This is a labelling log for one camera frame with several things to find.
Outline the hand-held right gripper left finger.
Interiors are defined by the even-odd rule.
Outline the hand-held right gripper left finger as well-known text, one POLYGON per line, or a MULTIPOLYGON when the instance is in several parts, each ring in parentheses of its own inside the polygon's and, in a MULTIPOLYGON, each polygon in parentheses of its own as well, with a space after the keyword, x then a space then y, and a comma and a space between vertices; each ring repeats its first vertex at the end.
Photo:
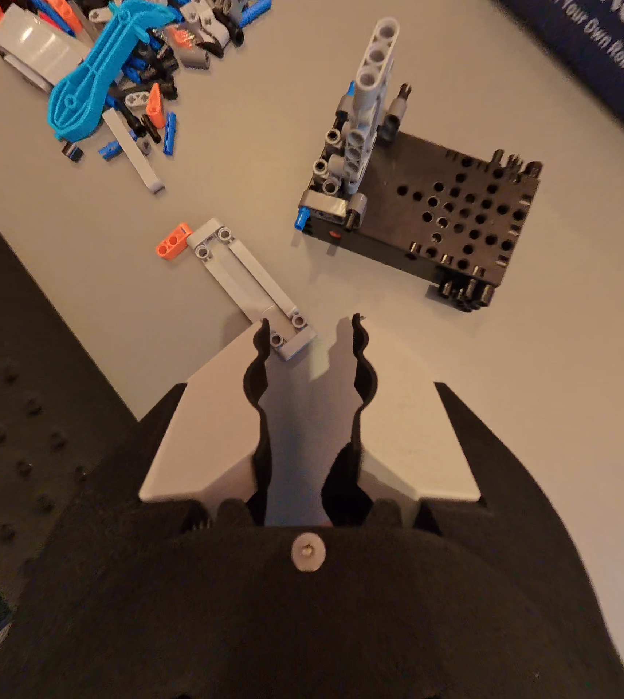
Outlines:
POLYGON ((211 516, 253 501, 263 522, 272 449, 260 401, 268 387, 269 322, 258 321, 185 383, 139 490, 142 502, 195 501, 211 516))

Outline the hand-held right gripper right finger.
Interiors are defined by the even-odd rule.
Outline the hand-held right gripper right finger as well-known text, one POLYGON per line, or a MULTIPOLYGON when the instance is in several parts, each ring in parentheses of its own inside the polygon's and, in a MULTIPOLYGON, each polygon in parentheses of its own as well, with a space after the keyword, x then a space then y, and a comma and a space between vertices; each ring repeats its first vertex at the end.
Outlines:
POLYGON ((332 465, 332 522, 363 523, 379 500, 394 502, 402 523, 424 501, 479 503, 429 362, 367 317, 353 315, 351 326, 361 404, 332 465))

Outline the grey perforated beam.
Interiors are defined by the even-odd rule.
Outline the grey perforated beam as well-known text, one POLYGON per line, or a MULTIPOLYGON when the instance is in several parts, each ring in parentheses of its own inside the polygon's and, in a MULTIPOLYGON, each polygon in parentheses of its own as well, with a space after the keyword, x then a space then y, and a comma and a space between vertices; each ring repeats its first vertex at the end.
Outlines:
POLYGON ((283 360, 316 338, 307 316, 228 226, 212 218, 186 244, 251 323, 268 321, 271 347, 283 360))

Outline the orange connector piece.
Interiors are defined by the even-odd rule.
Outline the orange connector piece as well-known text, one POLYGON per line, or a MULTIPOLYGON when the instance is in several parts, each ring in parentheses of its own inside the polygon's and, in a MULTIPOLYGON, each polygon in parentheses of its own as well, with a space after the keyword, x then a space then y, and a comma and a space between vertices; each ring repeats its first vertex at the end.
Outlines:
POLYGON ((187 239, 193 234, 190 226, 182 222, 156 246, 157 255, 167 261, 179 256, 187 247, 187 239))

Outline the pile of toy building pieces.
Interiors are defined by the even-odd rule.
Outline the pile of toy building pieces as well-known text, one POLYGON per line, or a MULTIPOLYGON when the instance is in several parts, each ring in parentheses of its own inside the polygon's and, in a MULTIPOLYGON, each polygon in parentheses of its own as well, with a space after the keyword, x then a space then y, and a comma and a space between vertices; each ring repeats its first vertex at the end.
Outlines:
MULTIPOLYGON (((0 21, 9 7, 16 5, 81 41, 91 51, 112 18, 110 2, 120 5, 123 1, 0 1, 0 21)), ((212 57, 222 58, 229 46, 242 46, 244 28, 268 13, 272 2, 152 2, 174 7, 181 19, 161 29, 149 29, 149 42, 141 41, 134 48, 110 85, 98 127, 105 124, 113 135, 113 140, 99 150, 100 156, 109 161, 124 153, 148 191, 156 194, 164 184, 148 155, 152 145, 161 143, 164 155, 173 156, 177 119, 164 102, 178 98, 176 71, 208 70, 212 57)), ((65 157, 80 162, 82 141, 57 140, 62 143, 65 157)))

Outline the black perforated mat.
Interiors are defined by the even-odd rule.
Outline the black perforated mat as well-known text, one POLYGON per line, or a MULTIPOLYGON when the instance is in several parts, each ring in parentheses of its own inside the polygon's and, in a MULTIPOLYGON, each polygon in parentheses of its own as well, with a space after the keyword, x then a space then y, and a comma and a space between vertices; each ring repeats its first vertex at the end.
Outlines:
POLYGON ((136 419, 0 234, 0 597, 136 419))

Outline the black perforated block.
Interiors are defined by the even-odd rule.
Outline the black perforated block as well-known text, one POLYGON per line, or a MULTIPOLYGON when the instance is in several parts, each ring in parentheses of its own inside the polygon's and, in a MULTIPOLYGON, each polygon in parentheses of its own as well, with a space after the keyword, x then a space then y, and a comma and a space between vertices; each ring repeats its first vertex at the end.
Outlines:
POLYGON ((311 168, 294 227, 420 277, 463 312, 487 308, 512 260, 541 162, 451 150, 401 131, 412 88, 386 102, 400 24, 377 21, 311 168))

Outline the turquoise wrench-shaped piece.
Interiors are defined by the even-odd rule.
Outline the turquoise wrench-shaped piece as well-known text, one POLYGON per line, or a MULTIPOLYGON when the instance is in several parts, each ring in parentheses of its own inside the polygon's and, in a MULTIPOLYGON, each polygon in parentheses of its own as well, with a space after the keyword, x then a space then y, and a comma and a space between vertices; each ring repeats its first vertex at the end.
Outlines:
POLYGON ((48 100, 47 123, 59 140, 77 143, 98 127, 110 85, 139 42, 150 40, 149 29, 161 29, 181 19, 170 5, 151 1, 108 4, 112 18, 85 60, 55 86, 48 100))

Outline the blue toy kit box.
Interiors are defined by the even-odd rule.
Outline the blue toy kit box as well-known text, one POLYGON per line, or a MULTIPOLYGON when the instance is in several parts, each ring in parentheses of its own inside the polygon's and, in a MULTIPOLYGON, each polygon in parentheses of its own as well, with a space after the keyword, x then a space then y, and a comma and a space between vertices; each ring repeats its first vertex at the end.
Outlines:
POLYGON ((624 1, 500 1, 624 122, 624 1))

